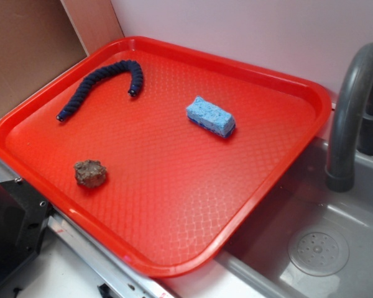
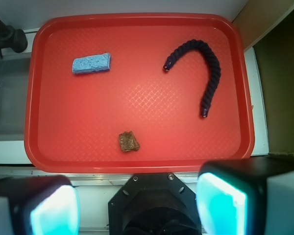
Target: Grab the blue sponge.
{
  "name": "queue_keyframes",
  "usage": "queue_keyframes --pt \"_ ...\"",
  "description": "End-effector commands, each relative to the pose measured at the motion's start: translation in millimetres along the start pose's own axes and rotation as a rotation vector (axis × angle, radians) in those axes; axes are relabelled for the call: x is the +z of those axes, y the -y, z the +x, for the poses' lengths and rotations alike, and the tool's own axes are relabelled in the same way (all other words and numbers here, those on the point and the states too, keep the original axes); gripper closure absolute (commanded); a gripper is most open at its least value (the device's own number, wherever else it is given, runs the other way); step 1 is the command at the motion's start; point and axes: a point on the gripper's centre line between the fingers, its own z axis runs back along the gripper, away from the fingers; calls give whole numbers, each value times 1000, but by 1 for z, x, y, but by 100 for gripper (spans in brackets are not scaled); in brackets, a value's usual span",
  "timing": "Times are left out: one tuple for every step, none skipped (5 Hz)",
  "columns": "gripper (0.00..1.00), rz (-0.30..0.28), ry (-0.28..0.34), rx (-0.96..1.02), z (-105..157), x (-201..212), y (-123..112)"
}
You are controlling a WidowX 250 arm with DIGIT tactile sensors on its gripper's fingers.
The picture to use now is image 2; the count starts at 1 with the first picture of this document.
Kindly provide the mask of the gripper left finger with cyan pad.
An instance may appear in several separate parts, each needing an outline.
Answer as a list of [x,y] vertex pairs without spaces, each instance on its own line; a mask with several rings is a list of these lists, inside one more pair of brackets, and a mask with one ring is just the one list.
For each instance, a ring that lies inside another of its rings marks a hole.
[[0,235],[76,235],[78,193],[61,175],[0,179]]

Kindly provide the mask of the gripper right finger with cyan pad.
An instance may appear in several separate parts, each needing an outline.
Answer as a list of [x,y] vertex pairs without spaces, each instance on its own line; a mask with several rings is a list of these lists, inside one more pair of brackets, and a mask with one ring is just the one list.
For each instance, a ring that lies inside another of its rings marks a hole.
[[294,157],[208,161],[196,206],[209,235],[294,235]]

